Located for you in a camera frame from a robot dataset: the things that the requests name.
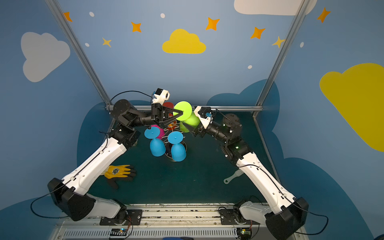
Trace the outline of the right aluminium frame post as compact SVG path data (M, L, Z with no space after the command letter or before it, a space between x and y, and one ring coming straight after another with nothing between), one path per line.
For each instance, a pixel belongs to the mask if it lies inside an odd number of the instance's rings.
M279 73L280 68L282 67L284 60L289 52L289 49L295 40L295 37L306 17L306 11L309 9L310 3L312 1L310 0L304 0L300 3L298 11L290 25L290 28L288 30L288 33L286 35L286 40L283 43L283 46L280 47L278 56L275 60L275 63L273 65L273 68L270 72L269 77L267 78L266 83L264 84L264 87L262 88L262 91L258 97L258 100L256 102L256 107L258 107L260 110L253 111L253 119L256 121L257 115L259 112L263 110L263 104L272 88L272 85Z

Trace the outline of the yellow black work glove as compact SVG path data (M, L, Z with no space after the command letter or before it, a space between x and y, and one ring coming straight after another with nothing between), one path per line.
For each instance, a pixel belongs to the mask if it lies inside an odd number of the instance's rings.
M137 176L137 171L132 165L109 166L101 176L107 179L110 187L117 190L119 188L117 181L131 182Z

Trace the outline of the pink wine glass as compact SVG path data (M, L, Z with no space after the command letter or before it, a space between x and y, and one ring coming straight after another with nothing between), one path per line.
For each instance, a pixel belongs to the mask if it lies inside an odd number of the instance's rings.
M151 125L152 128L158 128L160 133L157 136L157 139L162 139L162 137L165 135L165 131L163 128L159 127L158 125Z

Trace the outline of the green wine glass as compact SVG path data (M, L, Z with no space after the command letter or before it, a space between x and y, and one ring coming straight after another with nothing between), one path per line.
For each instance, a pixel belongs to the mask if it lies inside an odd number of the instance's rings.
M189 133L190 131L184 126L184 123L183 122L180 122L180 131L181 132L184 132L184 133Z
M200 119L195 115L192 110L190 103L186 101L178 102L175 107L175 110L183 111L183 115L180 116L179 113L173 112L174 116L177 116L177 120L183 123L188 124L192 127L197 127L200 124Z

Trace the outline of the circuit board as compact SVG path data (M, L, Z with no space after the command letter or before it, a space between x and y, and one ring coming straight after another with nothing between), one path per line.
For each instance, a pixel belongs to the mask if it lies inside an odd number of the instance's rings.
M124 240L129 235L128 229L118 228L111 229L109 233L109 240Z
M250 240L252 238L252 230L245 228L237 228L237 240Z

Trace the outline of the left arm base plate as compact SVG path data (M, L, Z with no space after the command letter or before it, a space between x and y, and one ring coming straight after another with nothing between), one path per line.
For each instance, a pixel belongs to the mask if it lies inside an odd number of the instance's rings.
M121 209L114 218L102 217L100 226L138 226L141 223L143 211Z

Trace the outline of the left aluminium frame post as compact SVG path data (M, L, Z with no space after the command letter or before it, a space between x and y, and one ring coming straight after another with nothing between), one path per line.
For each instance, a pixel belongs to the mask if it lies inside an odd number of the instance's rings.
M92 83L96 87L99 95L104 101L106 111L110 112L111 108L113 108L111 98L107 94L106 89L104 88L100 78L98 77L95 69L93 68L89 58L87 57L85 50L83 49L80 41L78 40L69 21L66 19L59 2L54 0L46 0L45 2L48 8L50 9L51 13L53 14L54 18L56 19L58 25L65 34L66 38L68 39L69 43L71 44L72 48L74 49L76 55L78 56Z

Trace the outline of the red wine glass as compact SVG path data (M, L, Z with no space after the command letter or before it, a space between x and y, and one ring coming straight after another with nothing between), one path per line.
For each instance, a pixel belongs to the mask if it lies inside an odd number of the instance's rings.
M171 102L164 102L163 107L174 108L174 104ZM177 121L175 120L175 121L171 122L170 124L168 124L167 129L169 131L172 131L176 128L176 126L177 126Z

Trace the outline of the back aluminium frame bar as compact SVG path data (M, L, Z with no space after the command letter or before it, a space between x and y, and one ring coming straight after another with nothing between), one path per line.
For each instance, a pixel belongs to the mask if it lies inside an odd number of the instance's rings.
M139 111L149 111L151 106L134 106ZM212 110L219 110L222 112L261 112L262 106L203 106L210 107Z

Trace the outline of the aluminium mounting rail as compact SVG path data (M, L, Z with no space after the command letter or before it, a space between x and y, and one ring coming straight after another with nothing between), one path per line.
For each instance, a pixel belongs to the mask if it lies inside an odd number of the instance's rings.
M252 230L251 240L274 239L262 224L222 225L219 208L233 209L233 204L132 204L128 205L127 209L143 211L138 226L100 226L101 217L78 222L63 219L54 227L50 239L109 240L110 230L118 228L128 229L129 235L124 240L236 240L237 228Z

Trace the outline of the blue wine glass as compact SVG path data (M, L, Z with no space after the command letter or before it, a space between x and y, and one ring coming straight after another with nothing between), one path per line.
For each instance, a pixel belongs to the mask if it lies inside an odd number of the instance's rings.
M172 132L168 135L168 142L172 145L171 155L175 162L183 161L186 156L186 148L182 144L184 136L181 132Z
M145 137L150 139L150 151L153 156L160 157L165 154L166 147L164 142L161 139L157 139L160 131L158 128L148 128L145 130Z

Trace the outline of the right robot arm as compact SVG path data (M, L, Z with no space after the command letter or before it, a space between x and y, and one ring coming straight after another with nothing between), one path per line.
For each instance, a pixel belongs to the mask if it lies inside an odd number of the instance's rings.
M210 135L223 143L225 157L238 167L256 186L268 205L241 201L234 205L238 224L253 221L265 225L277 240L287 240L306 222L309 204L286 190L258 159L255 151L242 139L242 124L234 114L223 116L221 124L213 118L199 119L197 126L183 122L194 136Z

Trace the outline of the right circuit board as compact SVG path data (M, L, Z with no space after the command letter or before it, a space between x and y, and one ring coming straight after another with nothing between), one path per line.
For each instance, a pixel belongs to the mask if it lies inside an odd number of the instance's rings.
M252 230L245 228L237 228L237 240L250 240L252 238Z

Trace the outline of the left circuit board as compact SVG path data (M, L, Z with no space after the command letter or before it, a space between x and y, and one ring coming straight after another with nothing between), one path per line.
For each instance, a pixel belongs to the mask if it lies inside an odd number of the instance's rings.
M128 229L118 228L111 229L109 233L109 240L124 240L129 235Z

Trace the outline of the aluminium frame post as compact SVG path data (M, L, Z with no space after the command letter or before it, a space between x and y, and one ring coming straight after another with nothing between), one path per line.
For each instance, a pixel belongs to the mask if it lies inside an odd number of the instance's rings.
M69 43L71 44L72 48L74 49L76 55L78 56L92 83L96 87L99 95L104 101L106 111L110 112L111 108L113 108L111 98L107 94L106 89L104 88L100 78L98 77L95 69L93 68L89 58L87 57L85 50L83 49L80 41L78 40L69 21L66 19L59 2L54 0L46 0L45 2L48 8L50 9L51 13L53 14L54 18L56 19L58 25L65 34L66 38L68 39Z
M272 85L279 73L280 68L282 67L284 60L289 52L289 49L295 40L295 37L306 17L306 11L309 9L310 3L312 1L310 0L304 0L300 3L298 11L290 25L290 28L288 30L288 33L286 35L286 40L283 43L283 46L280 47L278 56L275 60L275 63L273 65L273 68L270 72L269 77L267 78L266 83L264 84L264 87L262 88L262 91L258 97L258 100L256 102L256 107L258 107L260 110L253 111L253 119L256 121L257 115L259 112L263 110L263 104L272 88Z

